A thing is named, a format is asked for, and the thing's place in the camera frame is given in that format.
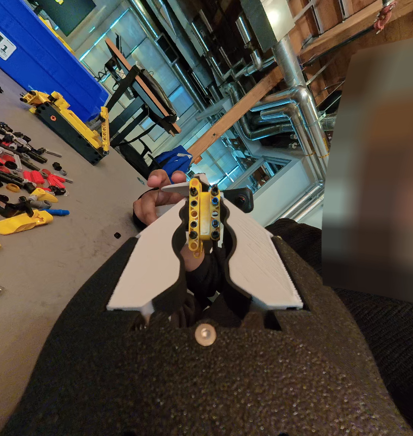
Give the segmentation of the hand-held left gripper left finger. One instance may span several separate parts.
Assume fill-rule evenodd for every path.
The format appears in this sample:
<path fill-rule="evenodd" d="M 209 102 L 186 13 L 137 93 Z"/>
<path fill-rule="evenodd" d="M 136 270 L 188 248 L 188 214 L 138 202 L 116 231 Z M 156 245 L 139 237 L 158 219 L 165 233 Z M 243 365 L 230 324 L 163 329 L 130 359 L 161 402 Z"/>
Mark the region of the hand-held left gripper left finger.
<path fill-rule="evenodd" d="M 187 243 L 188 201 L 181 200 L 134 238 L 134 248 L 106 309 L 171 315 L 187 296 L 181 250 Z"/>

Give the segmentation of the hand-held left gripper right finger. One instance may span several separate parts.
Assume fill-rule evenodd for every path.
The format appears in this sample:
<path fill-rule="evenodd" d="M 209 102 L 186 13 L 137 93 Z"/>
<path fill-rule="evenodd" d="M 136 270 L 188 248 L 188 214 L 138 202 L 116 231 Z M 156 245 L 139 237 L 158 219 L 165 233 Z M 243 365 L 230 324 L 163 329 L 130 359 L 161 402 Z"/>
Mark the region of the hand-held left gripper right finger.
<path fill-rule="evenodd" d="M 228 199 L 221 200 L 224 274 L 231 302 L 259 311 L 301 310 L 304 303 L 275 237 Z"/>

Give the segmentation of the yellow black building brick assembly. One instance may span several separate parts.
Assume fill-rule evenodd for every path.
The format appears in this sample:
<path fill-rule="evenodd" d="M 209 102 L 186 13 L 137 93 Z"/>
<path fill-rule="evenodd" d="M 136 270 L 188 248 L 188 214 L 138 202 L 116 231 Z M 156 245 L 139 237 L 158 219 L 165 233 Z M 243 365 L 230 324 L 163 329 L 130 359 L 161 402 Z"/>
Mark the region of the yellow black building brick assembly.
<path fill-rule="evenodd" d="M 217 184 L 190 180 L 188 197 L 188 247 L 199 258 L 208 243 L 217 246 L 221 237 L 221 191 Z"/>

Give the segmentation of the person's right hand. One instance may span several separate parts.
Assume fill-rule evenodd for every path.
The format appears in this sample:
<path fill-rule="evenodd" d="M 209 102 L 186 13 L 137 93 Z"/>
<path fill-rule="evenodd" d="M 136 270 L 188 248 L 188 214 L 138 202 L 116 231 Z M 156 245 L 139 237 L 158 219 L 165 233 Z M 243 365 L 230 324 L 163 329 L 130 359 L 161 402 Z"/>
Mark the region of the person's right hand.
<path fill-rule="evenodd" d="M 147 186 L 151 190 L 145 192 L 140 199 L 133 203 L 133 213 L 146 226 L 151 225 L 158 219 L 155 212 L 156 207 L 177 204 L 183 199 L 182 195 L 163 192 L 162 188 L 171 185 L 171 183 L 178 184 L 186 182 L 186 180 L 186 174 L 182 171 L 175 171 L 171 177 L 162 169 L 152 171 L 147 180 Z M 205 262 L 205 253 L 202 253 L 199 258 L 195 258 L 188 245 L 184 245 L 182 248 L 181 256 L 188 273 L 200 274 L 204 267 L 208 267 Z"/>

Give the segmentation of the blue bag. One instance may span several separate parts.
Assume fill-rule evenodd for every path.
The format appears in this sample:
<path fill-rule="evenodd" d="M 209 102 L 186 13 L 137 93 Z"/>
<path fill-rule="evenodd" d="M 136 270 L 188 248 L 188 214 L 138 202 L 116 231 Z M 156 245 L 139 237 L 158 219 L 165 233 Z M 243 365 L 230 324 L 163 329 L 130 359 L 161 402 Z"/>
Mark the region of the blue bag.
<path fill-rule="evenodd" d="M 157 157 L 151 158 L 152 161 L 171 178 L 175 171 L 188 172 L 193 160 L 193 155 L 182 145 L 179 145 L 169 151 L 162 152 Z"/>

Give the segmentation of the wooden ceiling beam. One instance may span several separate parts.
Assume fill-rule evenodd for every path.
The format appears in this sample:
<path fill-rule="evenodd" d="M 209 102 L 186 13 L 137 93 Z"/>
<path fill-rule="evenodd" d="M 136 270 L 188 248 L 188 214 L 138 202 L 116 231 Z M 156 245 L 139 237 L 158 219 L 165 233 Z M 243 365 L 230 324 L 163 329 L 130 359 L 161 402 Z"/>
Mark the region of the wooden ceiling beam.
<path fill-rule="evenodd" d="M 192 163 L 201 160 L 201 155 L 227 130 L 242 118 L 258 101 L 271 91 L 284 75 L 279 66 L 270 71 L 252 90 L 250 90 L 240 101 L 215 124 L 209 128 L 189 149 L 188 153 L 193 156 Z"/>

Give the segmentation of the black bag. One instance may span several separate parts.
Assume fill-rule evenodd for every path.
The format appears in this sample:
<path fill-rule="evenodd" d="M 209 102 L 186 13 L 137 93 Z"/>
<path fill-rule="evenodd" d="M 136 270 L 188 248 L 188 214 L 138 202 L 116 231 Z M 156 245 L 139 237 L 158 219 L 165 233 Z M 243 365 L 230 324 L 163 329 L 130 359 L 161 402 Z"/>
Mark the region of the black bag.
<path fill-rule="evenodd" d="M 129 74 L 133 77 L 132 88 L 134 92 L 152 109 L 152 114 L 169 124 L 175 124 L 178 119 L 176 110 L 160 84 L 149 72 L 144 68 L 132 66 Z"/>

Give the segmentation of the standing desk wooden top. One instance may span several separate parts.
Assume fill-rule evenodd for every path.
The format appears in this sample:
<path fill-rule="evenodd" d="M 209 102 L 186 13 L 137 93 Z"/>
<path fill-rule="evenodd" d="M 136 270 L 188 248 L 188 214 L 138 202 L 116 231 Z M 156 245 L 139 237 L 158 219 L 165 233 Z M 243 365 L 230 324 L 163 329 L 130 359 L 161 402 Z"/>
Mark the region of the standing desk wooden top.
<path fill-rule="evenodd" d="M 110 59 L 105 63 L 105 68 L 114 79 L 116 86 L 106 104 L 108 112 L 119 102 L 122 95 L 132 95 L 133 102 L 139 105 L 139 109 L 145 109 L 146 117 L 149 117 L 153 123 L 172 136 L 180 134 L 182 130 L 177 125 L 177 114 L 161 86 L 147 70 L 130 65 L 110 38 L 105 38 L 105 44 L 111 54 Z"/>

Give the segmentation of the silver metal air ducts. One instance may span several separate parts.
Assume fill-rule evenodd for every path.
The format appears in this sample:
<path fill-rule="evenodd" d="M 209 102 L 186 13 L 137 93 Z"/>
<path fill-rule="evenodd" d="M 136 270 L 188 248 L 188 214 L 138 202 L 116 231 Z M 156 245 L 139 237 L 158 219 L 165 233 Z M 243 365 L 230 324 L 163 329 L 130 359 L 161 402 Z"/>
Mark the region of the silver metal air ducts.
<path fill-rule="evenodd" d="M 255 101 L 249 109 L 236 115 L 233 125 L 248 140 L 260 140 L 285 133 L 279 124 L 251 129 L 247 112 L 259 113 L 266 121 L 288 118 L 301 145 L 304 156 L 318 184 L 324 185 L 329 161 L 329 141 L 319 120 L 319 112 L 311 91 L 306 85 L 300 63 L 286 34 L 273 47 L 275 61 L 288 88 Z"/>

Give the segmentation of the large yellow black brick model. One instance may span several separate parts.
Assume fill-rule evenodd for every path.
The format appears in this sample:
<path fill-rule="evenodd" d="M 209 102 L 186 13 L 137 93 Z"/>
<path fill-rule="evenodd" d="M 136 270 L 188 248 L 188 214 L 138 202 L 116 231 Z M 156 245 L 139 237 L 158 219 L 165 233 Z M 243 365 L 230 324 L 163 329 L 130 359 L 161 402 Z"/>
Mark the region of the large yellow black brick model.
<path fill-rule="evenodd" d="M 110 152 L 109 112 L 102 106 L 91 122 L 84 123 L 58 92 L 31 90 L 20 101 L 90 164 L 96 165 Z"/>

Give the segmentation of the person's dark sweater torso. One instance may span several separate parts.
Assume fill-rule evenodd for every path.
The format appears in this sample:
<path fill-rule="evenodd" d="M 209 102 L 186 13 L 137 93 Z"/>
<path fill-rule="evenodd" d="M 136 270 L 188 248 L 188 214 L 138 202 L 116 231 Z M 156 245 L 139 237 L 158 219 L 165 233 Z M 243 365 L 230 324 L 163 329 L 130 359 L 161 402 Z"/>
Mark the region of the person's dark sweater torso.
<path fill-rule="evenodd" d="M 413 430 L 413 303 L 333 290 L 354 317 L 389 394 Z"/>

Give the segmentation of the pile of toy building pieces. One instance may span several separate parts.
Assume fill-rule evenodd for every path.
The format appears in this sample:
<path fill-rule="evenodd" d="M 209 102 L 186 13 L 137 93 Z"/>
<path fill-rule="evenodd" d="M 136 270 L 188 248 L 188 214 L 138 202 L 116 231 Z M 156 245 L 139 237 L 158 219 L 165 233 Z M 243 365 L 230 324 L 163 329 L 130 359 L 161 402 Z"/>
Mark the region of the pile of toy building pieces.
<path fill-rule="evenodd" d="M 54 217 L 69 216 L 57 206 L 73 183 L 58 162 L 52 169 L 47 156 L 62 155 L 47 148 L 35 148 L 31 138 L 0 121 L 0 236 L 10 236 L 46 226 Z"/>

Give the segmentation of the blue plastic bin with tag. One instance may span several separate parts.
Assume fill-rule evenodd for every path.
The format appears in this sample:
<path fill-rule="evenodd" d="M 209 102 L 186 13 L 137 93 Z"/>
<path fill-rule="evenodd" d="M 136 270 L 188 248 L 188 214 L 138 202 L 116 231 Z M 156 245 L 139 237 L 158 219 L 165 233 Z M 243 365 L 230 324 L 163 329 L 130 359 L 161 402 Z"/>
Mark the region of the blue plastic bin with tag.
<path fill-rule="evenodd" d="M 108 98 L 94 79 L 24 1 L 0 1 L 0 68 L 25 90 L 60 93 L 84 122 Z"/>

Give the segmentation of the red pipe fitting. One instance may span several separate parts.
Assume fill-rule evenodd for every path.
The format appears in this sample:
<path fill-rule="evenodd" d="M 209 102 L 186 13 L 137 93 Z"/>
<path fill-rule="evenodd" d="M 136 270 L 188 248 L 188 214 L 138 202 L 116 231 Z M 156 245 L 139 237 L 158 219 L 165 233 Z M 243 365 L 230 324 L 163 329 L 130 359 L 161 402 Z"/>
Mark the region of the red pipe fitting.
<path fill-rule="evenodd" d="M 385 25 L 389 22 L 392 11 L 395 8 L 397 4 L 396 0 L 383 0 L 382 1 L 382 8 L 379 11 L 374 24 L 373 29 L 376 32 L 376 35 L 379 34 L 381 31 L 383 31 Z"/>

